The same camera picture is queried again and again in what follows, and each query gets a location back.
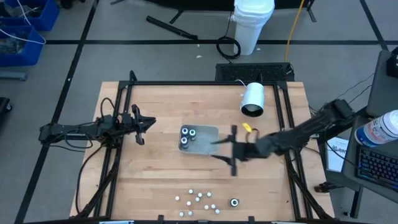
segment yellow object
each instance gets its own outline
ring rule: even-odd
[[[294,29],[296,28],[296,23],[297,23],[297,21],[299,19],[299,15],[301,13],[301,10],[303,9],[303,4],[304,4],[304,0],[301,0],[300,7],[298,9],[298,13],[296,15],[296,18],[294,19],[292,30],[290,31],[289,39],[287,39],[286,52],[285,52],[285,62],[287,62],[287,54],[289,52],[290,40],[292,39]]]
[[[252,132],[252,129],[251,129],[250,125],[248,125],[247,123],[243,123],[242,125],[249,133]]]

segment white paper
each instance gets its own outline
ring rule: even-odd
[[[348,140],[341,139],[341,138],[332,138],[328,141],[328,144],[334,149],[337,154],[339,154],[341,157],[345,158],[346,157],[346,151],[348,147]],[[343,168],[343,163],[344,160],[337,156],[336,153],[334,153],[329,146],[326,145],[326,148],[328,149],[327,152],[327,165],[326,169],[334,172],[341,172],[341,169]]]

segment blue storage box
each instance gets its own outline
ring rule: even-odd
[[[37,4],[44,6],[39,17],[27,17],[29,22],[36,28],[37,31],[50,31],[60,14],[60,9],[54,0],[19,0],[22,5]],[[11,7],[20,7],[17,0],[5,0],[5,4]],[[6,26],[26,26],[29,25],[25,18],[22,17],[0,17],[0,24]]]
[[[21,33],[28,35],[28,40],[34,40],[42,43],[44,40],[39,33],[32,26],[13,26],[13,27],[0,27],[4,32],[20,37]],[[6,34],[0,32],[0,39],[9,38]],[[21,53],[18,54],[1,54],[0,53],[0,67],[8,66],[23,66],[35,65],[39,59],[43,45],[32,42],[25,42],[25,46]]]

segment wooden table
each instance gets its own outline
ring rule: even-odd
[[[116,98],[117,82],[104,82],[99,93],[95,117],[100,116],[100,102],[104,97]],[[288,83],[289,96],[295,124],[310,118],[308,101],[303,83]],[[112,219],[156,220],[294,220],[290,199],[289,181],[283,156],[253,159],[238,163],[238,176],[232,177],[230,167],[223,161],[208,156],[182,154],[178,149],[178,136],[183,124],[216,126],[220,139],[231,132],[231,125],[238,125],[238,141],[244,141],[242,123],[248,123],[260,131],[261,136],[279,131],[274,92],[265,90],[264,114],[249,118],[239,110],[243,86],[184,86],[157,85],[133,86],[131,104],[137,104],[143,116],[155,116],[157,122],[145,134],[146,144],[139,146],[134,134],[124,137]],[[280,92],[284,118],[287,124],[285,103]],[[105,103],[104,114],[112,114],[110,104]],[[308,147],[318,150],[316,141]],[[86,151],[85,159],[96,149]],[[98,188],[105,150],[101,150],[86,165],[81,176],[80,208]],[[220,154],[230,155],[231,144],[220,145]],[[320,156],[312,151],[302,151],[307,185],[317,202],[334,217],[329,194],[319,194],[313,186],[325,181]],[[195,202],[188,194],[211,192],[211,198]],[[105,193],[101,214],[104,214],[108,193]],[[231,208],[228,199],[238,198],[239,206]],[[298,194],[300,211],[305,217],[302,194]],[[204,205],[215,204],[221,213],[204,210]],[[189,217],[188,210],[194,215]],[[72,206],[71,215],[76,214]]]

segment black keyboard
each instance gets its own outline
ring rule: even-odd
[[[398,189],[398,159],[373,152],[361,146],[358,149],[356,176],[383,186],[380,182]]]

